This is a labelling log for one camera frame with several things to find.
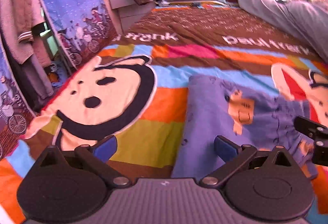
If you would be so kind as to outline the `blue patterned kids pants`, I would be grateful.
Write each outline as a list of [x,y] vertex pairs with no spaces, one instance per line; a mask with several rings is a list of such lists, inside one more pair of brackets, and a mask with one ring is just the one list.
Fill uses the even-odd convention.
[[271,97],[214,76],[191,76],[183,138],[171,176],[199,180],[222,166],[214,150],[218,135],[259,150],[281,145],[300,166],[308,165],[313,141],[295,130],[294,119],[309,113],[307,101]]

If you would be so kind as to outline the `colourful cartoon monkey bedspread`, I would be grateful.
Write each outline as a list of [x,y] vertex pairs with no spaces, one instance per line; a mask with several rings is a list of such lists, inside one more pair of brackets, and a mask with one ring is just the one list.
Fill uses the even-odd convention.
[[310,46],[241,8],[157,8],[84,64],[1,161],[1,223],[24,221],[16,192],[41,151],[114,135],[109,164],[130,177],[171,176],[191,76],[307,101],[327,124],[327,65]]

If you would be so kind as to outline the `grey rumpled duvet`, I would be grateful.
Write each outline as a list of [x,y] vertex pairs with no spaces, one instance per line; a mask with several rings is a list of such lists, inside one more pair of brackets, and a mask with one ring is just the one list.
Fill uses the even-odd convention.
[[311,46],[327,62],[327,2],[237,0],[240,8]]

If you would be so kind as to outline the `white bedside table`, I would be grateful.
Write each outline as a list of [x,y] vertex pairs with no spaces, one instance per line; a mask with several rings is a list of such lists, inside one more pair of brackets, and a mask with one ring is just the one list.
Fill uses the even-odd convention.
[[109,4],[112,10],[118,12],[123,32],[126,32],[134,23],[140,21],[156,7],[154,0],[150,0],[144,5],[136,4],[134,0],[109,0]]

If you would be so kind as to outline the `pink hanging clothes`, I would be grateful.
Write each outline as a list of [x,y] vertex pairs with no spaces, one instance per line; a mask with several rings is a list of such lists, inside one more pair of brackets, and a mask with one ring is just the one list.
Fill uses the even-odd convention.
[[1,36],[19,88],[35,111],[53,96],[45,72],[51,59],[41,39],[45,19],[40,0],[1,0]]

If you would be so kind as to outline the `blue bicycle print curtain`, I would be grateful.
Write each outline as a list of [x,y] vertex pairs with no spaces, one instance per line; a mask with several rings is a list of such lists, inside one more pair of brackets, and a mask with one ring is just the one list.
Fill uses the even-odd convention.
[[[40,3],[45,19],[41,39],[52,61],[45,69],[55,91],[52,99],[71,70],[94,57],[116,31],[104,0],[40,0]],[[15,150],[40,111],[33,110],[24,98],[1,36],[1,157]]]

